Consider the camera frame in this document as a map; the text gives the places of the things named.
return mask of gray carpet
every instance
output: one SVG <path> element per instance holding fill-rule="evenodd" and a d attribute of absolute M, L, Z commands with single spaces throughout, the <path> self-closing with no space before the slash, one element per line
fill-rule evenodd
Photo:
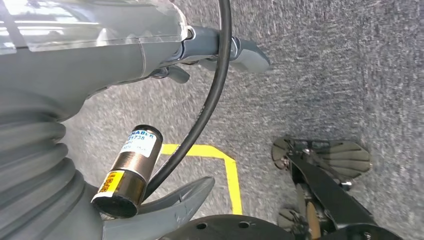
<path fill-rule="evenodd" d="M 243 213 L 274 222 L 295 202 L 286 172 L 272 164 L 273 140 L 285 134 L 349 139 L 366 147 L 373 168 L 352 194 L 379 224 L 405 239 L 424 239 L 423 5 L 396 0 L 233 0 L 234 35 L 257 41 L 271 69 L 230 69 L 211 121 L 197 141 L 237 161 Z M 176 0 L 192 25 L 218 27 L 215 1 Z M 191 127 L 213 73 L 186 67 L 178 85 L 148 79 L 88 100 L 65 124 L 70 156 L 94 184 L 137 124 L 179 143 Z M 217 183 L 197 217 L 231 212 L 224 165 L 187 157 L 154 198 L 202 176 Z"/>

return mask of sensor label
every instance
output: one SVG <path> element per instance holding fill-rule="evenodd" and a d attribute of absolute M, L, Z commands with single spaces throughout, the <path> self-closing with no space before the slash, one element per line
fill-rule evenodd
<path fill-rule="evenodd" d="M 104 179 L 103 184 L 99 188 L 96 195 L 94 195 L 93 199 L 99 197 L 109 197 L 111 198 L 114 194 L 115 190 L 118 188 L 118 184 L 120 183 L 122 176 L 124 175 L 124 171 L 111 171 Z"/>
<path fill-rule="evenodd" d="M 155 143 L 155 135 L 145 130 L 136 130 L 131 132 L 128 140 L 125 142 L 125 145 L 122 147 L 119 153 L 135 152 L 148 158 L 152 153 Z"/>

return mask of cylindrical sensor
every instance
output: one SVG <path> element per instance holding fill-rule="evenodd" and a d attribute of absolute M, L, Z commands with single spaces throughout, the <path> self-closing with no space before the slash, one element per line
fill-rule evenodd
<path fill-rule="evenodd" d="M 159 158 L 163 140 L 156 128 L 136 126 L 91 203 L 100 212 L 114 218 L 135 216 Z"/>

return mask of black cable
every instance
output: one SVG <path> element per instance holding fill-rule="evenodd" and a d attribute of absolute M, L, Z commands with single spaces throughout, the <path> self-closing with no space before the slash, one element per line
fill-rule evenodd
<path fill-rule="evenodd" d="M 220 100 L 220 96 L 227 77 L 228 65 L 230 62 L 232 23 L 230 0 L 218 0 L 218 2 L 220 15 L 218 59 L 216 62 L 215 75 L 213 76 L 213 82 L 210 87 L 209 94 L 204 101 L 203 107 L 200 110 L 200 114 L 198 115 L 196 122 L 185 136 L 181 145 L 151 178 L 147 185 L 144 200 L 147 199 L 164 182 L 164 180 L 183 160 L 187 152 L 192 148 L 193 144 L 202 133 L 203 129 L 211 118 L 211 115 L 214 112 L 218 101 Z"/>

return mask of floor marking tape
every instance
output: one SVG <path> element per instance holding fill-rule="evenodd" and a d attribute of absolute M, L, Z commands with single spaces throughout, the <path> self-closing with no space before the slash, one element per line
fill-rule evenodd
<path fill-rule="evenodd" d="M 177 147 L 178 144 L 164 144 L 162 146 L 161 153 L 164 155 L 171 155 L 175 152 Z M 239 175 L 237 173 L 236 161 L 222 151 L 218 150 L 216 147 L 210 145 L 195 144 L 188 151 L 187 156 L 224 160 L 232 214 L 242 215 L 242 197 L 240 194 Z"/>

